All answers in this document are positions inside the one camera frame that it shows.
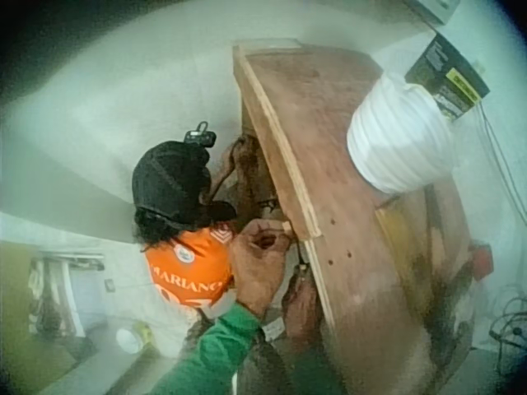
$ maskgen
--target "electrical cable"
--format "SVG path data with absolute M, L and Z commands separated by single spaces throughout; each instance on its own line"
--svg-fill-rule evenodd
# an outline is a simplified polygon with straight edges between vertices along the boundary
M 509 308 L 514 302 L 520 302 L 520 311 L 517 311 L 515 313 L 509 313 Z M 503 369 L 502 369 L 502 361 L 503 361 L 503 346 L 513 346 L 514 348 L 520 349 L 522 351 L 527 351 L 527 345 L 522 345 L 515 341 L 516 337 L 521 337 L 525 339 L 523 336 L 523 331 L 520 327 L 516 326 L 516 323 L 527 323 L 527 310 L 523 310 L 524 304 L 527 304 L 527 297 L 524 296 L 516 296 L 509 300 L 505 307 L 502 310 L 502 315 L 498 318 L 496 318 L 490 327 L 489 335 L 491 338 L 496 340 L 499 343 L 498 347 L 498 355 L 497 355 L 497 362 L 496 362 L 496 371 L 500 376 L 505 376 Z M 505 324 L 503 327 L 501 327 L 500 332 L 496 332 L 494 330 L 495 326 L 498 322 L 502 321 L 503 319 L 506 319 Z M 511 333 L 507 334 L 507 329 L 511 329 Z M 514 336 L 514 341 L 507 339 L 510 335 Z
M 523 199 L 521 198 L 521 195 L 518 192 L 518 188 L 516 187 L 516 184 L 514 182 L 514 177 L 512 176 L 511 168 L 509 167 L 505 159 L 505 154 L 503 153 L 501 144 L 497 140 L 496 134 L 494 133 L 494 127 L 488 120 L 487 114 L 485 113 L 485 109 L 483 107 L 483 103 L 481 101 L 478 103 L 478 108 L 483 118 L 484 131 L 487 134 L 488 141 L 490 142 L 492 158 L 496 163 L 497 170 L 500 173 L 501 179 L 505 185 L 507 195 L 512 202 L 512 206 L 520 215 L 520 218 L 523 221 L 524 225 L 527 226 L 527 210 L 525 209 Z

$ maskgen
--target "yellow label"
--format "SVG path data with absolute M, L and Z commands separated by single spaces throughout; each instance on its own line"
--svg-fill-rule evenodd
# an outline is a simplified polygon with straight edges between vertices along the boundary
M 467 80 L 455 69 L 451 68 L 450 71 L 446 74 L 446 77 L 452 81 L 454 85 L 461 89 L 463 93 L 474 104 L 478 103 L 481 100 L 481 96 L 478 95 L 477 91 L 469 84 Z

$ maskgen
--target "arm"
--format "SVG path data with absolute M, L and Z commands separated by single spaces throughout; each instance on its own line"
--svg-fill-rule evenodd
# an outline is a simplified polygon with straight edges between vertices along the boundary
M 347 394 L 321 343 L 295 354 L 291 381 L 297 395 Z
M 289 244 L 280 221 L 251 221 L 236 236 L 229 257 L 237 303 L 205 332 L 193 353 L 161 379 L 153 394 L 227 393 L 282 283 Z
M 192 355 L 166 374 L 151 394 L 227 394 L 258 328 L 259 320 L 235 304 L 205 332 Z
M 291 341 L 291 382 L 297 395 L 343 395 L 343 381 L 331 367 L 320 338 L 322 308 L 315 279 L 296 271 L 282 302 L 287 337 Z
M 203 196 L 203 204 L 210 204 L 220 189 L 223 182 L 229 177 L 234 171 L 235 164 L 233 158 L 233 150 L 237 145 L 238 141 L 230 144 L 222 154 L 222 165 L 221 168 L 215 173 L 211 179 L 211 187 L 208 193 Z
M 257 144 L 255 139 L 245 136 L 239 140 L 232 152 L 238 178 L 236 190 L 238 197 L 236 205 L 238 211 L 237 231 L 243 229 L 245 225 L 259 214 L 259 207 L 254 197 L 252 185 L 252 182 L 257 179 L 258 168 L 255 155 Z

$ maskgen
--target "wood edge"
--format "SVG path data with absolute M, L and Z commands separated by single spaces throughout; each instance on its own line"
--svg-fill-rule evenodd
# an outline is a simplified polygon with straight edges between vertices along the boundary
M 328 324 L 331 336 L 333 336 L 334 339 L 338 339 L 335 333 L 335 318 L 333 316 L 333 310 L 331 309 L 331 304 L 329 303 L 328 291 L 324 283 L 320 261 L 316 253 L 315 240 L 305 240 L 304 246 L 310 259 L 310 267 L 315 277 L 317 289 L 319 290 L 320 303 L 322 304 L 322 310 L 324 311 L 326 323 Z
M 274 108 L 265 93 L 264 87 L 258 81 L 253 68 L 245 58 L 244 50 L 239 45 L 237 45 L 233 48 L 232 53 L 233 58 L 238 62 L 250 85 L 253 87 L 254 93 L 260 98 L 260 104 L 262 105 L 263 113 L 269 121 L 273 138 L 278 145 L 282 157 L 284 158 L 284 162 L 286 163 L 287 172 L 289 173 L 293 183 L 293 189 L 295 190 L 295 193 L 298 197 L 302 214 L 305 218 L 305 226 L 309 232 L 309 235 L 311 238 L 319 237 L 322 235 L 322 232 L 320 231 L 319 222 L 315 215 L 313 203 L 310 200 L 304 178 L 302 177 L 300 169 L 298 168 L 298 164 L 296 163 L 296 157 L 292 152 L 289 141 L 285 137 L 282 126 L 280 125 L 277 115 L 274 112 Z

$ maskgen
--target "hand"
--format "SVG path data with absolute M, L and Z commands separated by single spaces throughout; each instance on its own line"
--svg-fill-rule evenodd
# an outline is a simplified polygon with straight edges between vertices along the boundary
M 247 136 L 240 137 L 232 150 L 235 166 L 237 168 L 246 168 L 254 165 L 256 163 L 255 150 L 255 139 Z
M 295 272 L 282 300 L 286 334 L 294 352 L 303 352 L 319 341 L 322 307 L 311 272 Z
M 222 178 L 226 179 L 231 173 L 234 171 L 235 163 L 234 163 L 234 148 L 238 141 L 236 140 L 232 144 L 230 144 L 222 153 L 222 163 L 220 165 L 219 174 Z
M 290 244 L 281 221 L 252 220 L 229 246 L 236 300 L 259 319 L 282 284 Z

